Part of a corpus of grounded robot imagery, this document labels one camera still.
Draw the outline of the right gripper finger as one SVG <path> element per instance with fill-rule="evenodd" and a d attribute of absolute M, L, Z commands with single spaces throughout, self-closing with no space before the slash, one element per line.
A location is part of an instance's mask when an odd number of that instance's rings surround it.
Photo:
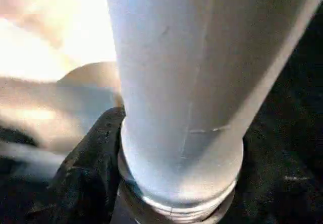
<path fill-rule="evenodd" d="M 106 110 L 61 163 L 28 223 L 110 223 L 120 174 L 123 107 Z"/>

